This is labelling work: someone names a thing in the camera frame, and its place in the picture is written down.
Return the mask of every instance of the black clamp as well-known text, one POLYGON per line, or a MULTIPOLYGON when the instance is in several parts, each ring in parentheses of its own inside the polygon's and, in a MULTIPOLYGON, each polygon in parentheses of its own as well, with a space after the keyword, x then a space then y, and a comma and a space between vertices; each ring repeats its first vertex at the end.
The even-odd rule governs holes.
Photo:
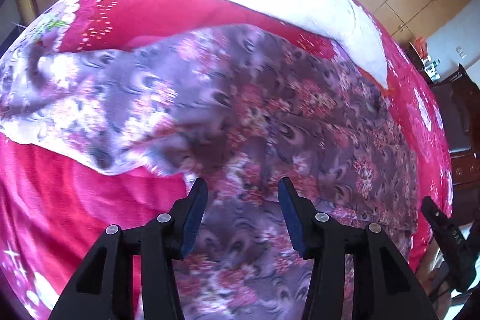
POLYGON ((429 222, 445 259, 432 282, 431 302, 445 293, 440 292, 440 286, 445 281, 451 290, 466 292, 477 275, 475 262, 480 253, 480 219, 473 223, 470 235, 465 239, 460 229, 430 197, 425 197, 421 206, 421 212, 429 222))
POLYGON ((278 201, 293 248, 314 259, 302 320, 342 318, 345 255, 354 255, 352 320, 437 320, 422 286, 388 235, 376 223, 343 226, 300 197, 288 178, 278 201))
POLYGON ((59 297, 49 320, 132 320, 133 256, 141 255, 143 312, 146 319, 182 320, 172 260, 194 247, 208 198, 197 179, 188 197, 145 226, 112 225, 95 242, 59 297))

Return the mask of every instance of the drawer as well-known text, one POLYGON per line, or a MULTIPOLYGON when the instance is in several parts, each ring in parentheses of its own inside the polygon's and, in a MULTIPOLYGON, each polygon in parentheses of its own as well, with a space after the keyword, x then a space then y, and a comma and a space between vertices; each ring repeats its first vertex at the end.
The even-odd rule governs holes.
POLYGON ((454 185, 480 180, 480 159, 474 155, 452 159, 452 180, 454 185))

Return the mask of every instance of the light switch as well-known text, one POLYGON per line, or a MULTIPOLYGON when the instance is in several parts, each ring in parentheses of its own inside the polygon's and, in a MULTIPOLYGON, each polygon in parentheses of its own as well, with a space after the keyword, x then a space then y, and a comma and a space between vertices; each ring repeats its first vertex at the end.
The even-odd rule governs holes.
POLYGON ((462 59, 466 58, 467 54, 463 51, 463 49, 462 49, 461 46, 458 46, 458 47, 457 47, 457 52, 458 52, 458 54, 460 55, 460 57, 461 57, 462 59))

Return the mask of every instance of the purple floral blanket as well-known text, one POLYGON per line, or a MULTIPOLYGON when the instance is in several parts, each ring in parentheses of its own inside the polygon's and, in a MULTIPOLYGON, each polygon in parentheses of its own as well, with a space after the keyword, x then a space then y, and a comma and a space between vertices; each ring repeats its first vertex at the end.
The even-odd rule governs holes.
MULTIPOLYGON (((175 265, 188 319, 301 317, 312 263, 291 247, 276 195, 283 176, 343 224, 381 224, 408 255, 416 156, 340 48, 326 60, 232 25, 133 52, 49 55, 33 44, 0 67, 0 129, 12 140, 107 175, 145 166, 206 179, 194 252, 175 265)), ((347 258, 345 318, 352 278, 347 258)))

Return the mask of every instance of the red object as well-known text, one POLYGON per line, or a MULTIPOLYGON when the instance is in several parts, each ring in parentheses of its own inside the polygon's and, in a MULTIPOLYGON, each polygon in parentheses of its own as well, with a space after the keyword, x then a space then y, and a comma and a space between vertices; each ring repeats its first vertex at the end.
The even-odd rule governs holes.
POLYGON ((423 37, 416 39, 415 44, 414 44, 415 49, 417 50, 417 53, 420 55, 420 58, 426 59, 428 56, 428 50, 427 50, 427 41, 423 37))
MULTIPOLYGON (((99 10, 97 1, 80 0, 61 52, 128 50, 195 28, 249 23, 306 51, 325 57, 333 54, 329 39, 225 0, 103 0, 107 10, 99 10), (101 39, 82 40, 85 32, 106 27, 108 34, 101 39)), ((450 157, 438 107, 425 81, 387 31, 375 23, 389 62, 389 90, 381 90, 390 102, 394 121, 418 156, 418 201, 430 195, 450 215, 450 157)), ((46 319, 50 313, 48 287, 38 288, 43 278, 59 294, 107 225, 117 223, 125 229, 145 224, 186 194, 180 175, 158 178, 137 169, 103 176, 43 148, 6 142, 3 135, 0 187, 0 262, 15 293, 37 319, 46 319)), ((430 239, 428 224, 419 214, 409 259, 412 269, 430 239)))

